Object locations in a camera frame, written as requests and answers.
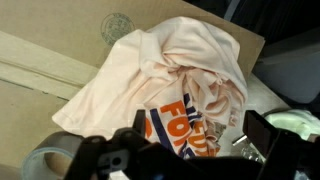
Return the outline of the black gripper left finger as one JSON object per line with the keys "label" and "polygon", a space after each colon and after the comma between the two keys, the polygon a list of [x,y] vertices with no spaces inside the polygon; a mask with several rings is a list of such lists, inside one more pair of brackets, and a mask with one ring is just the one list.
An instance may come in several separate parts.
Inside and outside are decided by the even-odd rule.
{"label": "black gripper left finger", "polygon": [[137,110],[134,118],[133,129],[141,136],[145,136],[145,119],[146,113],[144,110]]}

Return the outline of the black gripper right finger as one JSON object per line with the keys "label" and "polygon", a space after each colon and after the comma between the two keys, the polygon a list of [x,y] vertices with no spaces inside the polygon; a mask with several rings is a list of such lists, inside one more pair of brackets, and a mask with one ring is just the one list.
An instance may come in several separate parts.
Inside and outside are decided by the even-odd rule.
{"label": "black gripper right finger", "polygon": [[264,157],[280,154],[281,130],[256,111],[245,112],[243,133]]}

